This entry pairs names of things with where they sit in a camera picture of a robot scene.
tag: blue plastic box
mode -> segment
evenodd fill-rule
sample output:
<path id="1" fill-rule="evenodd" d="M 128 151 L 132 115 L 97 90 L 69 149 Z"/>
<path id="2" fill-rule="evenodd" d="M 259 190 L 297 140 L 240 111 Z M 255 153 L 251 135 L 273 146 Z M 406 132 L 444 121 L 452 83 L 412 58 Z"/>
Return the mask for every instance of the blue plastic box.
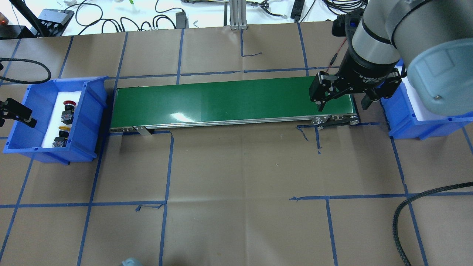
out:
<path id="1" fill-rule="evenodd" d="M 401 83 L 389 99 L 381 99 L 391 131 L 395 139 L 447 136 L 473 121 L 473 112 L 455 117 L 419 121 L 412 108 L 404 83 Z"/>
<path id="2" fill-rule="evenodd" d="M 15 121 L 8 136 L 4 153 L 20 153 L 40 162 L 92 161 L 97 157 L 95 147 L 102 112 L 106 107 L 107 93 L 104 80 L 108 77 L 56 79 L 42 84 L 29 85 L 23 105 L 30 108 L 32 117 L 38 121 L 35 128 Z M 42 148 L 44 135 L 60 91 L 81 91 L 74 113 L 67 146 Z"/>

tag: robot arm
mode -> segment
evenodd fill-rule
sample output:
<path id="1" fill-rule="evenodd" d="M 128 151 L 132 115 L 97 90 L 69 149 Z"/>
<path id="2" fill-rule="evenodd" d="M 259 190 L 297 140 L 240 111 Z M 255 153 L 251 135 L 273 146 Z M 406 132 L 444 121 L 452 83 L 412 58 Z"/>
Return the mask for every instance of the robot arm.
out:
<path id="1" fill-rule="evenodd" d="M 365 93 L 366 109 L 392 96 L 400 57 L 425 107 L 439 115 L 473 111 L 473 1 L 371 0 L 340 16 L 335 36 L 349 48 L 335 75 L 319 72 L 309 94 L 319 110 L 344 94 Z"/>

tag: conveyor belt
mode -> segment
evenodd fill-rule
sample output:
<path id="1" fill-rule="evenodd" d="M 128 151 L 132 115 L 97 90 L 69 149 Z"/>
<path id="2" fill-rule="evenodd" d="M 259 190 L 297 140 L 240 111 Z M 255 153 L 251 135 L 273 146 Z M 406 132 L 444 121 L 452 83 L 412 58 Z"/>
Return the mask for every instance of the conveyor belt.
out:
<path id="1" fill-rule="evenodd" d="M 117 90 L 112 132 L 202 125 L 307 120 L 355 115 L 351 96 L 330 101 L 323 112 L 309 100 L 314 78 L 182 84 Z"/>

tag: metal post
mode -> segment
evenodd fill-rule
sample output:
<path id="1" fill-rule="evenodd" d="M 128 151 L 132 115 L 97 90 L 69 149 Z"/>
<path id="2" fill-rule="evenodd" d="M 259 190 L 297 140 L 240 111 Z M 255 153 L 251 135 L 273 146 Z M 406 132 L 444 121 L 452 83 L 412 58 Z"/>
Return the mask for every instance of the metal post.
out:
<path id="1" fill-rule="evenodd" d="M 247 29 L 246 23 L 246 1 L 230 0 L 230 28 L 231 29 Z"/>

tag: light blue joint cover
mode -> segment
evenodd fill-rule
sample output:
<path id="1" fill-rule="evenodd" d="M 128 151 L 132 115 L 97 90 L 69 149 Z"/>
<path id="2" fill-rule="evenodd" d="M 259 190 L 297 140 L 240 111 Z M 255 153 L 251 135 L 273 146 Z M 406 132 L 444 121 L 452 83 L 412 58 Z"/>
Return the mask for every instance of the light blue joint cover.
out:
<path id="1" fill-rule="evenodd" d="M 423 51 L 409 65 L 408 79 L 425 107 L 435 114 L 473 111 L 473 38 Z"/>
<path id="2" fill-rule="evenodd" d="M 143 266 L 137 259 L 131 257 L 122 262 L 120 266 Z"/>

